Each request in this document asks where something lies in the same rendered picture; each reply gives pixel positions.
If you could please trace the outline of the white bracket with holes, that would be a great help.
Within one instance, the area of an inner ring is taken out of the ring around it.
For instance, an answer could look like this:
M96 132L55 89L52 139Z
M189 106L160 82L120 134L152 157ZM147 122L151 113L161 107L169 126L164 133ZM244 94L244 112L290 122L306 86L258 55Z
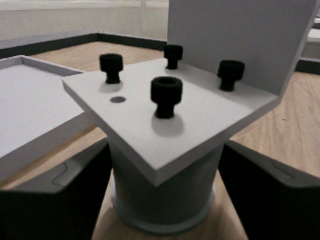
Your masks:
M124 65L117 84L100 70L62 77L63 89L157 187L281 104L319 9L320 0L169 0L177 69L161 58ZM245 64L233 92L219 89L222 60ZM158 76L184 84L170 119L150 100Z

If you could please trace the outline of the grey cylinder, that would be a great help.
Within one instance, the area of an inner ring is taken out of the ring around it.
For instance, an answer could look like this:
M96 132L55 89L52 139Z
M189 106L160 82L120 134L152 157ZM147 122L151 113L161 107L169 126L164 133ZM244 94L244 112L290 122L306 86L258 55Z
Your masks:
M214 180L228 140L154 187L108 138L111 196L120 217L134 229L160 237L181 235L199 226L212 209Z

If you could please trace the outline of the white shallow tray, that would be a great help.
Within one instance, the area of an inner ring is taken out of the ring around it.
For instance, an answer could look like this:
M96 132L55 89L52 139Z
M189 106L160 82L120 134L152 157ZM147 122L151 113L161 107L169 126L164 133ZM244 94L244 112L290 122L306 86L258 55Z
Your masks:
M94 123L61 82L82 73L23 55L0 60L0 182Z

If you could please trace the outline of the black screw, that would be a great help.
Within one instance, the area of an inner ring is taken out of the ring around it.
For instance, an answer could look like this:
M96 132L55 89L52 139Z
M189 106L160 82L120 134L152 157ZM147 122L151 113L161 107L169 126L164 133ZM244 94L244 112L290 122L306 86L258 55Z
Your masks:
M116 53L106 53L99 56L100 71L106 73L107 84L120 83L119 72L124 70L123 56Z
M156 117L174 117L175 105L182 102L183 82L172 76L158 76L150 81L150 100L156 105Z
M182 59L183 47L179 45L165 45L163 58L168 59L167 69L177 69L177 61Z
M235 60L222 60L219 63L217 76L221 78L220 90L233 92L235 82L242 79L245 64Z

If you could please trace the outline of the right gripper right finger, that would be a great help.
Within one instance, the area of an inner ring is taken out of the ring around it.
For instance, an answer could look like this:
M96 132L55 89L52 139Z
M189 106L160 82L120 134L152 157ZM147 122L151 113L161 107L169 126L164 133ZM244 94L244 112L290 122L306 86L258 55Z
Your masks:
M320 177L231 139L218 172L248 240L320 240Z

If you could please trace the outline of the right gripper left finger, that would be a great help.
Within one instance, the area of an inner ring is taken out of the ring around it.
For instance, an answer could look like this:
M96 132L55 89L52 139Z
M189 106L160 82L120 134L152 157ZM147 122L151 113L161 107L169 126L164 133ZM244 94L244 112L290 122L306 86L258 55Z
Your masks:
M112 172L108 137L0 189L0 240L92 240Z

